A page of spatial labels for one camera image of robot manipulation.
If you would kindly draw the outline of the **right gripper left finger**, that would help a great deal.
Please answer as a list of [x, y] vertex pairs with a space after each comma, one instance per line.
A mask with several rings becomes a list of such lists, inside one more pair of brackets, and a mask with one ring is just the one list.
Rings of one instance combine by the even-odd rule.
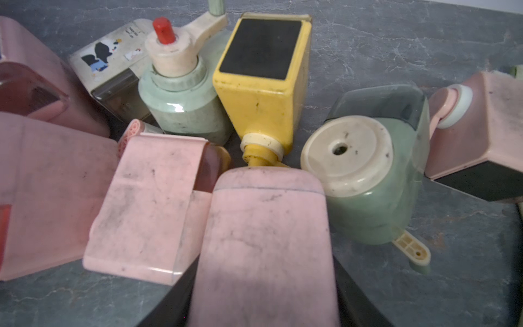
[[186, 326], [199, 259], [200, 256], [181, 275], [154, 310], [137, 324], [138, 327]]

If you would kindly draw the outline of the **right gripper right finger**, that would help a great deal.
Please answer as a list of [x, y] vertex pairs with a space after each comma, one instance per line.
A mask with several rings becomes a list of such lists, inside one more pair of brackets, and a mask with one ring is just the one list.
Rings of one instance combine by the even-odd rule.
[[340, 324], [354, 327], [393, 327], [394, 325], [373, 305], [335, 256], [333, 262]]

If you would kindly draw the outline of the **olive green pencil sharpener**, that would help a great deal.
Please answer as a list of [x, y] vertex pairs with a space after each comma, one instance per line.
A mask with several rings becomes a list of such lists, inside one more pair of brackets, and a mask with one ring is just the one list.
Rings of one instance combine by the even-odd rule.
[[429, 150], [426, 96], [393, 84], [340, 96], [306, 141], [300, 165], [321, 181], [335, 231], [366, 245], [392, 243], [425, 271], [430, 250], [407, 226]]

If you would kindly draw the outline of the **yellow pencil sharpener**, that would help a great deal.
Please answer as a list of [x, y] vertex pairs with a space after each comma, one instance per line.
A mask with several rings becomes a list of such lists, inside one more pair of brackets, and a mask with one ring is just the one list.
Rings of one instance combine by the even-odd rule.
[[245, 12], [212, 77], [248, 166], [282, 166], [309, 80], [312, 17]]

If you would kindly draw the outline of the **beige pencil sharpener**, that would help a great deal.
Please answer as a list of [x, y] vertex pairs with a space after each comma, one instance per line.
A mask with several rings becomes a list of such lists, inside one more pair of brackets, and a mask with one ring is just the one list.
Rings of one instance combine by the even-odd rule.
[[124, 123], [151, 113], [138, 83], [151, 60], [145, 49], [153, 22], [136, 19], [71, 54], [69, 64], [91, 97]]

